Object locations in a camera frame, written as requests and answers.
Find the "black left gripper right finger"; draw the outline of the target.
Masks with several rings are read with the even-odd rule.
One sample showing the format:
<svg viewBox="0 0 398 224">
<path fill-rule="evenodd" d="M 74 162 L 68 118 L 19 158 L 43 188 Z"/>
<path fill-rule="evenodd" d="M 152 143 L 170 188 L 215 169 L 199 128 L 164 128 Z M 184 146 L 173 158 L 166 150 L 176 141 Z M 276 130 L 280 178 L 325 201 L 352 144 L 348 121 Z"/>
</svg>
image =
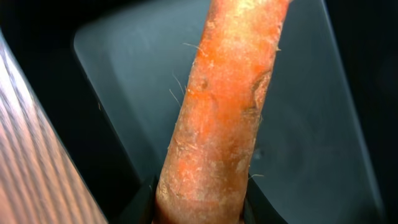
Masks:
<svg viewBox="0 0 398 224">
<path fill-rule="evenodd" d="M 252 178 L 248 179 L 244 200 L 244 223 L 287 224 Z"/>
</svg>

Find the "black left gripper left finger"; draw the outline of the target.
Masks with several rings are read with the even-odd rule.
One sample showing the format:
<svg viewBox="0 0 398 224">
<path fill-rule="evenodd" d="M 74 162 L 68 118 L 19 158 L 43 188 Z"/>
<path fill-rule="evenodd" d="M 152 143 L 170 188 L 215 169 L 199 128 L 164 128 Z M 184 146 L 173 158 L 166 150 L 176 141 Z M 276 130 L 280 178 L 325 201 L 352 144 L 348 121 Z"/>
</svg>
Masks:
<svg viewBox="0 0 398 224">
<path fill-rule="evenodd" d="M 118 216 L 118 224 L 151 224 L 155 212 L 157 177 L 146 179 Z"/>
</svg>

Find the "orange carrot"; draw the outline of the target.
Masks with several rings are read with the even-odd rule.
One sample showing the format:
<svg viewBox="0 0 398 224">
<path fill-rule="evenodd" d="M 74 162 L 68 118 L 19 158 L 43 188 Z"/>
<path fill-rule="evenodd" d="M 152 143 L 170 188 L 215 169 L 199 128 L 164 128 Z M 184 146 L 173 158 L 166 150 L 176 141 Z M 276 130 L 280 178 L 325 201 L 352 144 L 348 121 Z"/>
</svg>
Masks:
<svg viewBox="0 0 398 224">
<path fill-rule="evenodd" d="M 289 0 L 212 1 L 155 195 L 154 223 L 239 223 Z"/>
</svg>

